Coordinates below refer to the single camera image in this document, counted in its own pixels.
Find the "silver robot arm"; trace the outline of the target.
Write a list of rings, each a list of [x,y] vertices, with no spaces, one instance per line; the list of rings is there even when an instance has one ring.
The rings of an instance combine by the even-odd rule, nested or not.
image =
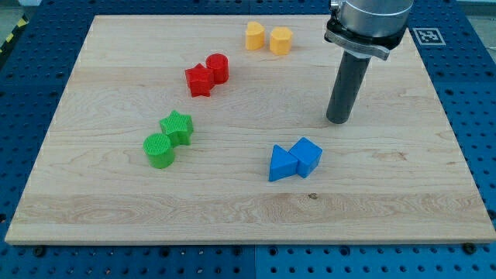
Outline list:
[[[401,42],[413,0],[330,0],[324,39],[355,57],[386,60]]]

